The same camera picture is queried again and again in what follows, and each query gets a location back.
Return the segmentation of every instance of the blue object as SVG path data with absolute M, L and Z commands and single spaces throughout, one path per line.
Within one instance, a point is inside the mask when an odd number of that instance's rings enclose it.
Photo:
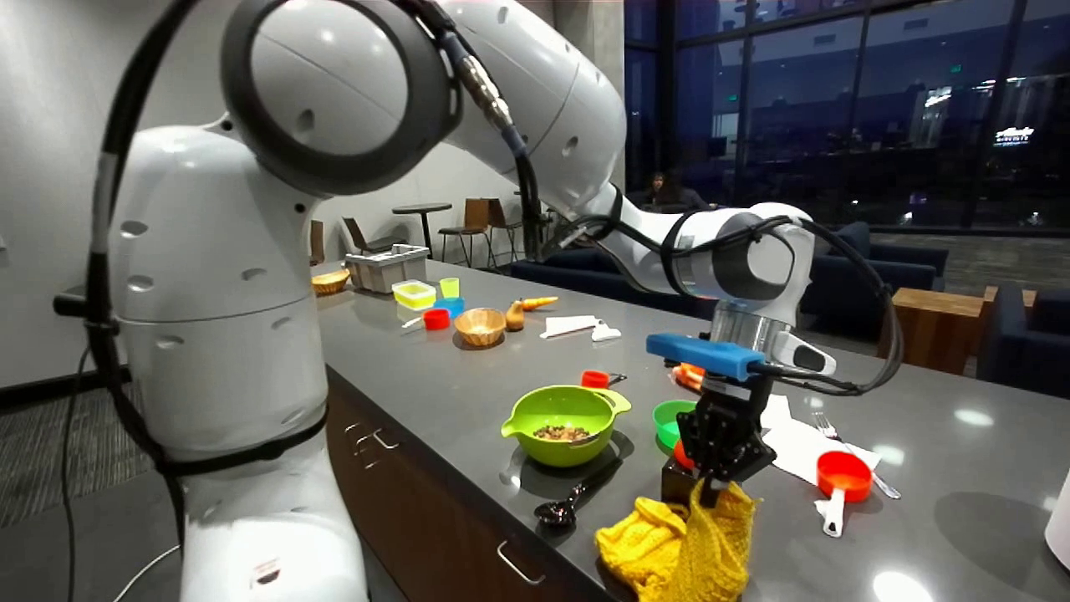
M 464 297 L 438 297 L 435 306 L 444 306 L 444 315 L 454 320 L 458 315 L 464 315 Z
M 663 355 L 669 361 L 688 361 L 713 373 L 747 382 L 755 369 L 764 365 L 764 355 L 732 345 L 732 341 L 702 341 L 685 335 L 647 335 L 644 351 Z

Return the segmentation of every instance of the dark cabinet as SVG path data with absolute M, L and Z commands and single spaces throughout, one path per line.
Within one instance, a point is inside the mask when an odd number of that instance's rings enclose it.
M 606 597 L 570 563 L 479 501 L 473 485 L 435 465 L 421 440 L 338 379 L 328 411 L 343 505 L 409 597 Z

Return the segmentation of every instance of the gray countertop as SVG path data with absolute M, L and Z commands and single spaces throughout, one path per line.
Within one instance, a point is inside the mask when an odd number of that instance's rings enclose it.
M 564 495 L 576 476 L 552 476 L 526 460 L 519 445 L 497 433 L 513 399 L 554 382 L 576 384 L 582 369 L 624 370 L 618 392 L 630 411 L 616 424 L 624 465 L 582 505 L 570 536 L 546 537 L 577 571 L 603 581 L 593 530 L 624 518 L 635 495 L 657 498 L 665 453 L 652 439 L 652 407 L 665 399 L 692 399 L 673 384 L 663 359 L 644 355 L 644 335 L 694 335 L 704 323 L 426 261 L 431 281 L 449 273 L 461 277 L 468 306 L 509 306 L 527 294 L 558 294 L 558 305 L 531 315 L 527 328 L 497 346 L 461 351 L 449 331 L 401 331 L 401 315 L 389 297 L 334 294 L 321 300 L 328 365 L 531 530 L 538 530 L 536 505 Z M 547 315 L 597 315 L 624 339 L 542 341 Z M 880 369 L 876 359 L 831 355 L 843 365 L 839 373 L 853 382 Z M 795 419 L 813 419 L 815 394 L 776 392 L 788 394 Z M 760 472 L 744 482 L 744 490 L 760 498 L 744 597 L 1070 597 L 1070 571 L 1042 544 L 1049 505 L 1070 467 L 1067 399 L 903 365 L 886 389 L 866 399 L 822 399 L 822 414 L 843 439 L 881 453 L 881 477 L 903 498 L 873 495 L 849 508 L 846 536 L 829 537 L 818 530 L 815 495 L 804 482 L 778 467 Z

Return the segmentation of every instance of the white cylinder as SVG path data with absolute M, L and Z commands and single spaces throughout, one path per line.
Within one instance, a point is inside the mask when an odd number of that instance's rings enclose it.
M 1055 508 L 1046 518 L 1042 543 L 1064 563 L 1064 568 L 1070 568 L 1070 472 L 1055 498 Z

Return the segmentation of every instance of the yellow cup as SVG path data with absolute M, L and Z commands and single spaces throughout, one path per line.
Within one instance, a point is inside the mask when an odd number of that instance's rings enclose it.
M 438 291 L 442 297 L 461 297 L 461 277 L 442 277 Z

